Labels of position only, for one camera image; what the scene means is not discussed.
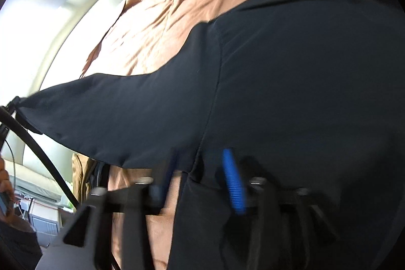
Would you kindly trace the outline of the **person's left hand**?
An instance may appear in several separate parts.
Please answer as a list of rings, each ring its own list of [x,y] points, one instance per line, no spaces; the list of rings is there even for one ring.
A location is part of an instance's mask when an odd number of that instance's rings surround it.
[[[0,182],[1,182],[1,192],[5,193],[10,201],[8,202],[8,207],[6,213],[1,212],[1,221],[10,224],[14,219],[14,189],[10,181],[9,173],[6,171],[4,159],[0,159]]]

